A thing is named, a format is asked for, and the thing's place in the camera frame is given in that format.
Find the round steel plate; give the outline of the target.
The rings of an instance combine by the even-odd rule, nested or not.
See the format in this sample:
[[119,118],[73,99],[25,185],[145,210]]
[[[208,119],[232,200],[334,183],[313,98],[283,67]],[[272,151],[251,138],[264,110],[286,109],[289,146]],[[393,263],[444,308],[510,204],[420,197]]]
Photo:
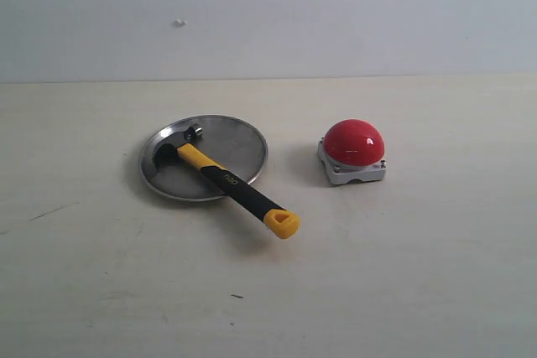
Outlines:
[[184,202],[218,200],[223,193],[201,173],[184,161],[156,170],[153,154],[159,142],[174,132],[192,125],[202,128],[195,141],[208,157],[251,184],[267,162],[269,148],[263,134],[253,125],[236,117],[199,115],[186,117],[158,130],[142,147],[138,166],[147,186],[168,199]]

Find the yellow black claw hammer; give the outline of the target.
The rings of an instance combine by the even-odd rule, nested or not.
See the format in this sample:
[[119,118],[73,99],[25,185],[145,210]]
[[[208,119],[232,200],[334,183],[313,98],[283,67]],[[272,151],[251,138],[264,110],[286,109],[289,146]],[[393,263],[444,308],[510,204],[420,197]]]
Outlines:
[[152,163],[159,170],[166,162],[179,159],[188,163],[225,195],[262,221],[278,238],[288,239],[300,228],[300,217],[260,193],[232,171],[204,154],[195,146],[202,128],[192,124],[184,131],[162,129],[152,154]]

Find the red dome button grey base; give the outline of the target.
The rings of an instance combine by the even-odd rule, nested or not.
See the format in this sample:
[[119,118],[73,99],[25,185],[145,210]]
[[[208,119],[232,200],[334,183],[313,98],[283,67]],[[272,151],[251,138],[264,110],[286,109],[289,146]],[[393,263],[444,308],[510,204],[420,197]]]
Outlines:
[[317,156],[333,185],[383,180],[387,170],[384,154],[381,133],[359,119],[346,119],[333,125],[317,148]]

